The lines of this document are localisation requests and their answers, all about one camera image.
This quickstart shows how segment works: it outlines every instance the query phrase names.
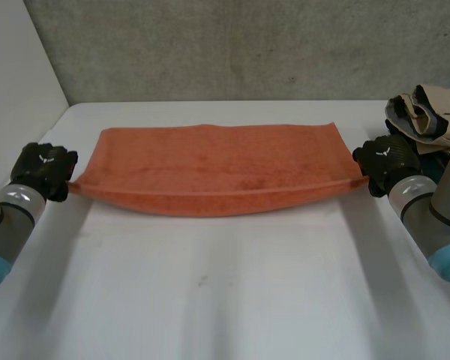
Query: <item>white table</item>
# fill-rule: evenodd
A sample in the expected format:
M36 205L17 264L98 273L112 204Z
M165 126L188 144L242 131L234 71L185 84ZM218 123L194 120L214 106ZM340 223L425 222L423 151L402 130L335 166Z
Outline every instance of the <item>white table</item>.
M109 127L325 124L385 134L383 101L90 103L43 141L85 168ZM191 219L50 203L0 286L0 360L450 359L450 284L363 188Z

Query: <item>cloth pile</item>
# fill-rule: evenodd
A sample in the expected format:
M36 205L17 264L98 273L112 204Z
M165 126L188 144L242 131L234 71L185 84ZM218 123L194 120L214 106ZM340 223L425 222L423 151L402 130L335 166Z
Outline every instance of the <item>cloth pile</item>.
M417 85L387 103L390 125L416 143L420 155L450 152L450 88Z

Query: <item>white wall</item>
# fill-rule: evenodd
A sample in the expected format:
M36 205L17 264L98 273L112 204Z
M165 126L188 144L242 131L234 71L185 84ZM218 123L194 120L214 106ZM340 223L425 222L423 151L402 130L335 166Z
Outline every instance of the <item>white wall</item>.
M29 142L68 108L59 82L20 0L0 0L0 185Z

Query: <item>gray robot arm segment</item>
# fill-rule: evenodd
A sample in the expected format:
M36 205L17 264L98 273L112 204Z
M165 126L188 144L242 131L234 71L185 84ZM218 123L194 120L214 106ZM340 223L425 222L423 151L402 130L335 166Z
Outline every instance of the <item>gray robot arm segment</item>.
M0 283L45 209L45 199L30 187L9 184L0 190Z
M430 266L450 282L450 161L438 186L410 176L392 188L389 201Z

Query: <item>towel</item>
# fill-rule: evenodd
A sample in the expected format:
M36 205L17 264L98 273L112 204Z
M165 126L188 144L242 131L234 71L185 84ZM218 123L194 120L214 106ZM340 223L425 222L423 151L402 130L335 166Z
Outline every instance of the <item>towel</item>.
M70 191L138 212L227 216L367 182L334 124L110 128Z

